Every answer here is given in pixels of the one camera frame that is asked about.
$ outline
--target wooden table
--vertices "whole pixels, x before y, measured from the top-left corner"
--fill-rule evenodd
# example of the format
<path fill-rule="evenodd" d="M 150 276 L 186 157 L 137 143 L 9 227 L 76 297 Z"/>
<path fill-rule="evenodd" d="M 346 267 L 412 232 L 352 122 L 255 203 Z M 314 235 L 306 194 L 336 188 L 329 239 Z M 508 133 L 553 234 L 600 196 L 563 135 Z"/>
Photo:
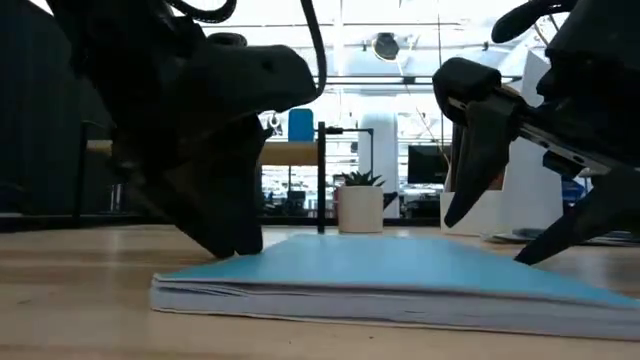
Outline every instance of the wooden table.
<path fill-rule="evenodd" d="M 314 228 L 267 228 L 269 244 Z M 407 235 L 429 229 L 391 229 Z M 457 239 L 486 246 L 477 239 Z M 500 254 L 518 247 L 493 245 Z M 640 249 L 574 248 L 541 267 L 640 297 Z M 0 359 L 638 359 L 640 344 L 149 310 L 155 272 L 211 261 L 169 226 L 0 235 Z"/>

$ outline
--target white pot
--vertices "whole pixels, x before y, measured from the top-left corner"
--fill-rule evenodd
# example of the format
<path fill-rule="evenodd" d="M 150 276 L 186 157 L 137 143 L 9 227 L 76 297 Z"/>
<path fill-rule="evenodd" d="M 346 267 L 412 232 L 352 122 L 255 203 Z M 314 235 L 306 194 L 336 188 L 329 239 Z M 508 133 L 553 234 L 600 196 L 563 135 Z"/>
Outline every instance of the white pot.
<path fill-rule="evenodd" d="M 383 190 L 378 186 L 338 188 L 338 230 L 344 233 L 382 232 L 383 198 Z"/>

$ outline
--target robotic arm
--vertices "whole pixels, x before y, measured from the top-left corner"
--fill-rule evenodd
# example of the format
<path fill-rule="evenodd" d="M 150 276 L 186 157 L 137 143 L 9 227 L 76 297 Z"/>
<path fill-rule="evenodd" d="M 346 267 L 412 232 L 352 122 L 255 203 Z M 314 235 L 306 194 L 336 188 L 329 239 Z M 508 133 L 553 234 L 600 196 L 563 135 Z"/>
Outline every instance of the robotic arm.
<path fill-rule="evenodd" d="M 312 1 L 301 3 L 317 88 L 306 62 L 286 46 L 204 35 L 195 21 L 225 21 L 236 0 L 214 11 L 183 0 L 47 2 L 72 44 L 71 68 L 92 82 L 112 117 L 114 171 L 215 256 L 260 252 L 255 166 L 271 133 L 257 114 L 309 103 L 324 90 Z"/>
<path fill-rule="evenodd" d="M 495 42 L 512 40 L 541 16 L 571 12 L 546 49 L 551 69 L 538 83 L 544 103 L 537 108 L 502 88 L 495 69 L 461 58 L 443 64 L 433 78 L 438 104 L 472 138 L 448 226 L 466 215 L 509 162 L 510 143 L 523 137 L 546 148 L 545 166 L 561 175 L 584 168 L 605 175 L 517 261 L 535 264 L 611 230 L 640 228 L 640 147 L 632 128 L 640 95 L 638 10 L 624 0 L 534 0 L 501 18 Z"/>

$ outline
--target book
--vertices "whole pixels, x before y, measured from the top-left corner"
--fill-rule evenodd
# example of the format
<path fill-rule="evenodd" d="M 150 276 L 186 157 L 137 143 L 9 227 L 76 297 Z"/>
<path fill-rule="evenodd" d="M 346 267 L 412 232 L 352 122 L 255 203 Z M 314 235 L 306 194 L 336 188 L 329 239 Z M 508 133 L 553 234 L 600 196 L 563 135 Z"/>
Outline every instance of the book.
<path fill-rule="evenodd" d="M 640 340 L 640 302 L 437 237 L 297 235 L 157 274 L 158 311 Z"/>

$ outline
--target black pole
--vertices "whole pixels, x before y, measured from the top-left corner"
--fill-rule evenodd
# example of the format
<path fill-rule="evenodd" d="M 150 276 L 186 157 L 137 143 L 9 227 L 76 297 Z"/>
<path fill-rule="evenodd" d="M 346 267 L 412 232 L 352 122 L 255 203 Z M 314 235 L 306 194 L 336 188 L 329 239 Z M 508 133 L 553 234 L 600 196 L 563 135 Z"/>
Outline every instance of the black pole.
<path fill-rule="evenodd" d="M 78 159 L 76 167 L 76 185 L 73 204 L 73 222 L 80 224 L 80 214 L 82 212 L 82 202 L 84 200 L 84 173 L 85 173 L 85 152 L 87 151 L 87 124 L 80 123 L 80 139 L 78 143 Z"/>
<path fill-rule="evenodd" d="M 318 121 L 318 234 L 324 234 L 327 216 L 326 145 L 327 130 L 325 128 L 324 121 Z"/>
<path fill-rule="evenodd" d="M 371 176 L 373 177 L 375 174 L 373 173 L 373 129 L 367 129 L 367 132 L 369 133 L 369 136 L 371 137 L 371 141 L 369 142 L 369 145 L 371 146 L 371 149 L 369 149 L 371 154 Z"/>

